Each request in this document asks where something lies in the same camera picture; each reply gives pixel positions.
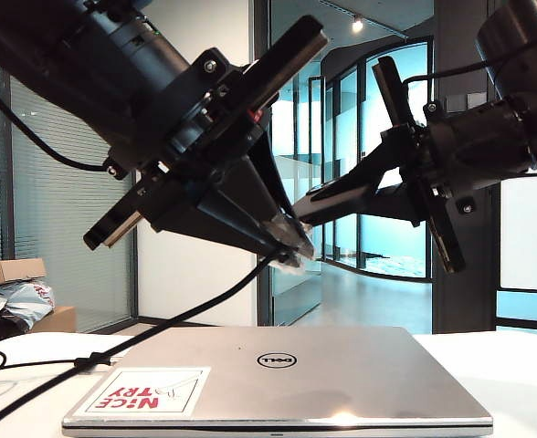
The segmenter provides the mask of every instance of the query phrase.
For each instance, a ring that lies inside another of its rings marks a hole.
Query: red and white sticker
[[[187,417],[199,399],[209,372],[209,367],[120,368],[74,415]]]

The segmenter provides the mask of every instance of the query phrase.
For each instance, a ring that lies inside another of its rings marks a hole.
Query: ceiling
[[[332,3],[369,16],[398,30],[416,26],[433,16],[433,0],[332,0]],[[271,37],[275,41],[301,16],[312,15],[323,24],[330,44],[318,56],[322,59],[336,47],[388,37],[388,31],[364,23],[363,30],[352,32],[353,19],[318,0],[271,0]]]

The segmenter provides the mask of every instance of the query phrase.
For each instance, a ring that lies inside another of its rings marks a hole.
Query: table
[[[7,363],[69,359],[102,351],[128,337],[33,333],[0,342]],[[537,438],[537,335],[519,331],[417,335],[425,347],[494,418],[495,438]],[[0,409],[67,364],[0,372]],[[76,376],[0,422],[0,437],[63,436],[61,419],[108,367]]]

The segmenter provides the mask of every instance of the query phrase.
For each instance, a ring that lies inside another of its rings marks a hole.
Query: dell logo
[[[267,353],[260,356],[257,362],[267,368],[288,368],[297,363],[297,358],[289,353]]]

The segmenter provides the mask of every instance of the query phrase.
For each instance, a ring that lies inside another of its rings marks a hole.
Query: laptop lid
[[[404,329],[175,328],[131,349],[68,436],[474,436],[492,419]]]

